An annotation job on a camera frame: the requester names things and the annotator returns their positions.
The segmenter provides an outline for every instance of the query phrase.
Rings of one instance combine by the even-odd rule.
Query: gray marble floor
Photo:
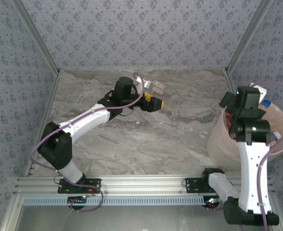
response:
[[[222,70],[136,70],[167,86],[165,107],[154,113],[140,109],[94,128],[73,146],[76,165],[86,175],[196,174],[214,167],[207,139],[218,119],[227,91]],[[133,70],[61,72],[50,113],[56,123],[91,108],[121,76]],[[35,175],[52,173],[38,167]]]

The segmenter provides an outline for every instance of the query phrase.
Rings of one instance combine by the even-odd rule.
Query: purple cable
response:
[[[140,77],[140,75],[139,75],[137,72],[134,72],[134,73],[133,73],[133,77],[134,77],[135,79],[137,79],[138,77]],[[29,155],[30,161],[33,162],[33,163],[35,163],[35,164],[37,164],[37,165],[39,165],[39,166],[41,166],[41,167],[48,168],[48,169],[50,169],[50,170],[52,170],[52,171],[58,172],[58,171],[57,171],[56,169],[54,169],[53,167],[44,165],[44,164],[42,164],[42,163],[36,161],[35,159],[33,159],[33,155],[34,155],[35,151],[36,151],[47,139],[49,139],[51,136],[55,135],[56,133],[62,131],[62,130],[65,129],[65,128],[67,128],[67,127],[69,127],[69,126],[71,126],[71,125],[77,123],[78,121],[80,121],[80,120],[86,118],[87,116],[89,116],[89,115],[91,115],[91,114],[93,114],[93,113],[95,113],[95,112],[102,111],[102,110],[124,109],[124,108],[128,108],[128,107],[134,105],[135,103],[137,103],[137,102],[141,99],[141,97],[143,96],[143,93],[144,93],[144,91],[145,91],[145,83],[144,83],[144,81],[141,81],[141,84],[142,84],[141,93],[140,93],[140,95],[138,96],[138,98],[137,98],[135,101],[133,101],[132,103],[129,103],[129,104],[124,105],[124,106],[119,106],[119,107],[102,107],[102,108],[95,109],[95,110],[93,110],[93,111],[91,111],[91,112],[88,112],[88,113],[84,114],[83,116],[77,118],[76,120],[72,121],[71,124],[67,124],[67,125],[65,125],[65,126],[63,126],[63,127],[61,127],[61,128],[58,128],[58,129],[54,130],[54,131],[51,132],[50,134],[48,134],[46,137],[44,137],[44,138],[32,149],[32,151],[30,152],[30,155]],[[102,203],[103,203],[103,198],[104,198],[104,195],[103,195],[103,192],[102,192],[101,189],[99,189],[98,187],[92,186],[92,185],[83,185],[83,184],[76,184],[76,183],[73,183],[73,182],[71,182],[70,180],[68,180],[67,178],[65,178],[64,175],[61,174],[60,172],[58,172],[58,174],[61,175],[61,176],[63,176],[63,178],[64,178],[68,183],[70,183],[70,184],[73,185],[73,186],[86,187],[86,188],[95,189],[95,190],[98,190],[99,193],[102,195],[102,198],[101,198],[100,203],[99,203],[96,207],[94,207],[94,208],[92,208],[92,209],[75,210],[75,209],[73,209],[74,201],[72,201],[71,206],[70,206],[71,209],[72,209],[72,211],[75,211],[75,212],[91,212],[91,211],[97,210],[98,208],[101,207],[101,205],[102,205]]]
[[[255,83],[254,85],[260,85],[260,84],[277,84],[283,86],[283,83],[280,82],[275,82],[275,81],[265,81],[265,82],[260,82],[260,83]],[[279,145],[275,145],[272,149],[270,149],[266,155],[261,159],[260,164],[258,165],[258,171],[257,171],[257,189],[258,189],[258,200],[259,200],[259,205],[261,208],[261,213],[262,213],[262,218],[263,218],[263,223],[264,223],[264,231],[268,230],[267,226],[267,220],[266,220],[266,213],[265,209],[263,206],[263,200],[262,200],[262,191],[261,191],[261,171],[262,171],[262,166],[264,162],[267,160],[267,158],[272,154]]]

